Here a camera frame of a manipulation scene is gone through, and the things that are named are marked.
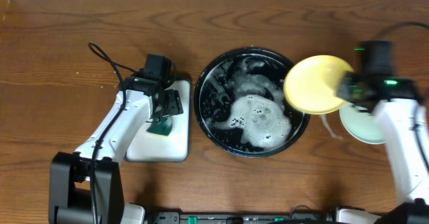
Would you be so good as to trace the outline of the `green yellow sponge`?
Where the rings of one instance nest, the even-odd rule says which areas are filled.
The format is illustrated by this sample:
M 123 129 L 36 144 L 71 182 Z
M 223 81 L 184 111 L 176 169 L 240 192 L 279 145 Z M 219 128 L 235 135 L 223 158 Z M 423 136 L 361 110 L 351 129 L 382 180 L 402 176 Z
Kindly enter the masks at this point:
M 146 132 L 161 136 L 168 136 L 171 133 L 172 128 L 173 117 L 167 116 L 156 119 L 155 121 L 151 121 L 149 123 L 149 127 L 146 129 Z

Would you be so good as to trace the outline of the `green plate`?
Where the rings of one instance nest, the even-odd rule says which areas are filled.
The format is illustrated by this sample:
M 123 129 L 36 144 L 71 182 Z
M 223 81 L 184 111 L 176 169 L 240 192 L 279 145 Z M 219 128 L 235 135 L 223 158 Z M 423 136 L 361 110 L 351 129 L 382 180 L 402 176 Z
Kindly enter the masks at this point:
M 365 108 L 346 105 L 339 109 L 339 116 L 344 128 L 357 140 L 374 145 L 385 143 L 382 131 Z

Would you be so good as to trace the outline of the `yellow plate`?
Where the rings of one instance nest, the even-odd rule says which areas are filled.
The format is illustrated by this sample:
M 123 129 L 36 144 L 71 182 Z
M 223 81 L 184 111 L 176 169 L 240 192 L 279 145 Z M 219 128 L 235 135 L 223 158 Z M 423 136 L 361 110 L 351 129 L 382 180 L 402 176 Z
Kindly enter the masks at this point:
M 287 73 L 283 91 L 293 108 L 311 115 L 339 110 L 346 101 L 336 90 L 347 72 L 353 72 L 345 60 L 331 55 L 311 56 L 295 64 Z

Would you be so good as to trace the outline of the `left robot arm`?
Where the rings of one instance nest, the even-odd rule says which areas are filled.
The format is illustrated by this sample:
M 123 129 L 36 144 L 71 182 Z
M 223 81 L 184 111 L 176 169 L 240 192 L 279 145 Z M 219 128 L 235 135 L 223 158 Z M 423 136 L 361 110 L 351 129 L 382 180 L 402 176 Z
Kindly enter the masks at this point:
M 132 77 L 95 132 L 50 166 L 49 223 L 143 223 L 145 209 L 124 199 L 122 161 L 182 162 L 187 158 L 191 83 L 179 78 L 164 91 L 164 119 L 155 120 L 148 84 Z

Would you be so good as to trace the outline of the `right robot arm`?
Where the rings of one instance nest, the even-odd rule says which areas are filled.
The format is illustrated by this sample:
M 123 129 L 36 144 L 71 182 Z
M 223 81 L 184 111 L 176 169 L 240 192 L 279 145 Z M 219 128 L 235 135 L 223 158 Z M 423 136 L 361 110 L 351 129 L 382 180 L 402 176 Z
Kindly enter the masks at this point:
M 346 72 L 336 95 L 372 114 L 385 138 L 398 204 L 377 223 L 427 223 L 428 125 L 414 82 Z

